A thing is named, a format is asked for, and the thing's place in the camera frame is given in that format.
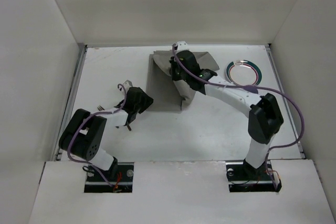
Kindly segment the grey cloth placemat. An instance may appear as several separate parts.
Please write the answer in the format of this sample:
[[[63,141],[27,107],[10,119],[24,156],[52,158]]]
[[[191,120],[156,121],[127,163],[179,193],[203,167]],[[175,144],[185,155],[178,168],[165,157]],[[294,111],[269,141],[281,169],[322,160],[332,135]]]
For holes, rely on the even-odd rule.
[[[194,58],[179,56],[180,62],[194,75],[199,76],[202,69],[218,71],[219,66],[213,56],[207,52],[194,52]],[[151,111],[181,112],[193,101],[196,91],[183,80],[172,80],[170,60],[171,51],[157,50],[149,55],[149,72],[146,93],[154,102]]]

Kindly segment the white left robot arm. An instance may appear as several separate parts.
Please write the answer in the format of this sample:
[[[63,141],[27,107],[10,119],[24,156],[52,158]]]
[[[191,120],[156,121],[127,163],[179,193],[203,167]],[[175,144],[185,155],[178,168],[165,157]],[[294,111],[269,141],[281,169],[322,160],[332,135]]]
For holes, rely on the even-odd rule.
[[[139,87],[125,89],[124,99],[113,109],[91,113],[77,109],[59,139],[59,148],[74,162],[86,163],[101,171],[110,171],[116,158],[101,142],[106,127],[124,127],[153,104],[153,98]]]

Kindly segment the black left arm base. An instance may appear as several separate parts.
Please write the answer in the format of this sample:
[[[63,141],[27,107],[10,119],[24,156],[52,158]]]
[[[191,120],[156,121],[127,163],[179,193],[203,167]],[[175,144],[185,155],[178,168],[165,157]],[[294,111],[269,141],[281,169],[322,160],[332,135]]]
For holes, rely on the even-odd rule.
[[[111,172],[101,171],[109,184],[91,166],[83,166],[86,172],[84,193],[132,193],[134,163],[118,163]]]

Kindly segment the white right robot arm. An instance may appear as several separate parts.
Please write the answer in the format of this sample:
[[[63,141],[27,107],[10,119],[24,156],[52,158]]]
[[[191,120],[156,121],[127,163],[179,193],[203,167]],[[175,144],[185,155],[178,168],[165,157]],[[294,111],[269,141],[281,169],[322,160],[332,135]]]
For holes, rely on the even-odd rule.
[[[258,169],[274,138],[283,124],[283,117],[274,95],[260,95],[254,86],[239,87],[230,84],[215,71],[200,68],[194,54],[178,50],[173,45],[170,74],[174,81],[184,81],[194,91],[219,99],[241,112],[248,119],[251,143],[245,163]]]

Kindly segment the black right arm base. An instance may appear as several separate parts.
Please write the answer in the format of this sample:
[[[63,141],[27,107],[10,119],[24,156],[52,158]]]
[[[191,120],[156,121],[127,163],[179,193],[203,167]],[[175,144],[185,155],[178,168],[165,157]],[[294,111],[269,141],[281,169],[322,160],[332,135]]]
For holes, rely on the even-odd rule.
[[[230,193],[275,192],[282,189],[279,173],[270,161],[254,169],[245,161],[226,163],[226,177]]]

